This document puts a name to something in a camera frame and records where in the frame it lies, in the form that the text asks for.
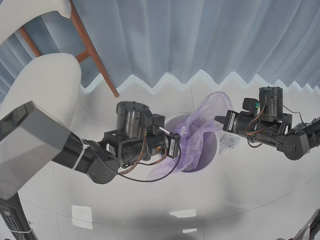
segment blue-gray curtain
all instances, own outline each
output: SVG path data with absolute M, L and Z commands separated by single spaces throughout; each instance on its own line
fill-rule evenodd
M 200 69 L 216 83 L 237 72 L 273 84 L 320 86 L 320 0 L 74 0 L 115 86 L 131 74 L 154 87 L 170 72 L 186 83 Z M 58 12 L 25 25 L 42 54 L 85 46 Z M 0 101 L 34 58 L 19 33 L 0 46 Z M 99 74 L 81 63 L 82 85 Z

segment white chair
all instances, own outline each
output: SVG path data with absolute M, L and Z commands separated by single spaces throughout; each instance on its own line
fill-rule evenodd
M 69 0 L 3 0 L 0 4 L 0 44 L 26 22 L 51 11 L 69 18 Z M 2 103 L 0 118 L 32 100 L 69 128 L 80 82 L 81 68 L 73 55 L 54 53 L 35 58 L 11 86 Z

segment translucent plastic bag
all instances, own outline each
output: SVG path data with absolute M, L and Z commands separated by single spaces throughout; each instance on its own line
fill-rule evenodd
M 181 158 L 172 173 L 195 169 L 202 151 L 203 141 L 211 132 L 222 130 L 223 125 L 214 120 L 215 116 L 225 116 L 228 110 L 233 110 L 231 101 L 224 92 L 214 92 L 205 97 L 193 112 L 187 114 L 174 130 L 181 136 Z M 148 175 L 148 180 L 158 179 L 168 174 L 178 158 L 167 157 Z

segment white zip tie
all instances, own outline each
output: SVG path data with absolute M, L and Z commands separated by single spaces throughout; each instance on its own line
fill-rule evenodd
M 21 234 L 27 234 L 27 233 L 31 233 L 31 230 L 32 230 L 32 228 L 30 228 L 30 230 L 29 231 L 26 231 L 26 232 L 23 232 L 23 231 L 14 231 L 14 230 L 11 230 L 11 229 L 9 229 L 12 233 L 21 233 Z
M 162 128 L 162 127 L 159 127 L 160 130 L 164 131 L 166 134 L 169 134 L 170 135 L 170 132 L 168 132 L 166 129 Z
M 81 141 L 81 143 L 82 143 L 82 151 L 81 151 L 81 153 L 80 153 L 77 161 L 75 162 L 74 166 L 72 167 L 72 170 L 74 170 L 74 169 L 77 168 L 77 166 L 78 166 L 78 164 L 79 164 L 79 162 L 80 162 L 83 154 L 85 153 L 86 149 L 87 149 L 88 147 L 90 147 L 88 144 L 85 144 L 81 138 L 78 137 L 78 139 L 79 139 L 79 140 Z

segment white floor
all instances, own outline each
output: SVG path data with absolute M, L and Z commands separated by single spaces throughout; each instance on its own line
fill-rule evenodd
M 183 85 L 166 75 L 153 94 L 132 81 L 114 98 L 107 84 L 99 83 L 90 93 L 81 91 L 71 130 L 100 141 L 104 132 L 115 129 L 116 104 L 124 100 L 142 102 L 168 118 L 192 111 L 207 94 L 219 90 L 240 112 L 245 97 L 258 99 L 259 87 L 268 85 L 258 76 L 247 85 L 237 74 L 221 85 L 197 74 Z M 304 121 L 320 116 L 318 88 L 296 83 L 286 88 L 280 81 L 275 86 L 283 88 L 284 105 L 300 111 Z M 293 115 L 293 125 L 298 122 Z M 320 208 L 319 154 L 320 148 L 315 148 L 290 161 L 272 147 L 252 149 L 241 139 L 234 149 L 221 151 L 203 172 L 174 174 L 153 184 L 117 176 L 109 184 L 97 185 L 84 174 L 50 162 L 19 195 L 39 240 L 288 239 Z M 150 170 L 138 166 L 130 176 L 146 179 Z M 92 219 L 72 219 L 72 206 L 90 207 Z M 170 215 L 186 210 L 195 210 L 195 216 Z M 3 236 L 12 238 L 6 232 Z

